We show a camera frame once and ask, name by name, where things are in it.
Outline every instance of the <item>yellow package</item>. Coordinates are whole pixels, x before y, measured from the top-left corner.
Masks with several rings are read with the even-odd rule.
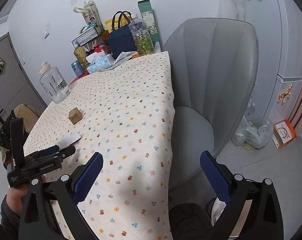
[[[132,18],[130,17],[130,15],[129,15],[128,13],[125,13],[125,15],[126,15],[130,20],[132,20]],[[118,20],[119,20],[119,16],[115,17],[115,23],[114,23],[115,29],[118,28]],[[111,33],[111,32],[112,32],[112,18],[111,18],[110,20],[107,20],[107,21],[105,22],[105,24],[106,24],[107,30],[109,31],[109,33]],[[126,20],[124,17],[122,17],[122,18],[121,18],[120,26],[122,27],[122,26],[124,26],[124,25],[126,25],[126,24],[128,24],[127,20]]]

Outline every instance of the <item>navy blue bag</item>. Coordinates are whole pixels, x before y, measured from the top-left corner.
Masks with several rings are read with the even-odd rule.
[[[114,59],[116,59],[121,54],[121,52],[137,51],[137,47],[135,46],[131,31],[129,29],[129,25],[127,24],[125,26],[120,27],[122,16],[124,16],[128,23],[131,22],[129,18],[125,15],[125,12],[127,11],[118,11],[112,19],[112,32],[109,34],[108,42],[112,50],[112,56]],[[118,13],[121,14],[118,20],[118,29],[115,29],[115,16]]]

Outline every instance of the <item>chair seat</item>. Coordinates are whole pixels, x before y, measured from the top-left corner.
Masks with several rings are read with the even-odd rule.
[[[172,129],[172,165],[169,191],[200,173],[200,155],[214,150],[213,128],[197,111],[186,106],[175,106]]]

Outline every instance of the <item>bottle cap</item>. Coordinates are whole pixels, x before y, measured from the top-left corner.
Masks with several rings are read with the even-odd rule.
[[[49,70],[51,68],[51,65],[49,63],[44,62],[42,65],[41,65],[42,69],[39,70],[39,74],[42,75],[44,72],[46,72],[47,70]]]

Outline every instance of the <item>black strap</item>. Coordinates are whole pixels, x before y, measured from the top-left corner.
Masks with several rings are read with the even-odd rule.
[[[131,21],[129,20],[129,18],[124,14],[124,12],[122,11],[118,11],[116,14],[114,14],[113,16],[113,19],[112,19],[112,31],[115,31],[115,27],[114,27],[114,24],[115,24],[115,17],[118,13],[121,13],[120,16],[119,16],[119,19],[118,19],[118,28],[120,28],[120,21],[121,21],[121,18],[122,18],[122,15],[124,16],[124,18],[128,21],[128,23],[130,23]]]

